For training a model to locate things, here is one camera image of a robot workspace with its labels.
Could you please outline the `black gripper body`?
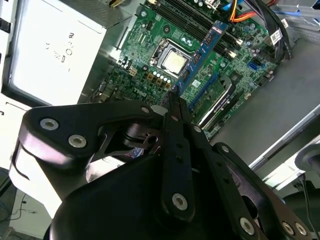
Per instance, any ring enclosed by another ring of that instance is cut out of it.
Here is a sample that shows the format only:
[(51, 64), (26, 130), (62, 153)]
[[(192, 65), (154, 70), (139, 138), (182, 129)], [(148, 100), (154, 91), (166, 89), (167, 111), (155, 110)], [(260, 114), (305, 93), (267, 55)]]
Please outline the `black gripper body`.
[(216, 187), (201, 176), (190, 123), (169, 119), (66, 123), (58, 142), (72, 165), (98, 153), (133, 148), (124, 136), (146, 139), (146, 154), (72, 192), (50, 226), (52, 240), (215, 240), (207, 221)]

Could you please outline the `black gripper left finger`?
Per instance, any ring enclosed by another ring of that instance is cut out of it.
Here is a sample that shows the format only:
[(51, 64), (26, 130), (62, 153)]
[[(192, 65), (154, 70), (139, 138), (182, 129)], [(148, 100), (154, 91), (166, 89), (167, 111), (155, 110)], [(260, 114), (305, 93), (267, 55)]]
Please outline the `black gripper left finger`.
[(123, 146), (112, 155), (99, 152), (74, 166), (68, 150), (61, 149), (58, 142), (63, 125), (121, 120), (173, 120), (191, 124), (186, 102), (172, 92), (155, 107), (140, 100), (122, 100), (32, 108), (22, 117), (10, 179), (18, 189), (43, 203), (48, 212), (56, 216), (72, 192), (147, 153), (146, 139), (134, 137), (135, 131), (130, 130), (124, 140), (131, 141), (133, 147)]

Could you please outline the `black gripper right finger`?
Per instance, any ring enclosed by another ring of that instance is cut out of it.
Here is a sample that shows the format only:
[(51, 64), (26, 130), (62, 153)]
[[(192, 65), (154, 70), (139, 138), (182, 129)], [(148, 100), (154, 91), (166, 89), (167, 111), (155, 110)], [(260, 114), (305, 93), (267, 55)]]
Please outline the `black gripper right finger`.
[(216, 188), (218, 206), (206, 211), (215, 240), (312, 239), (306, 225), (229, 146), (210, 145), (198, 126), (189, 126), (200, 175)]

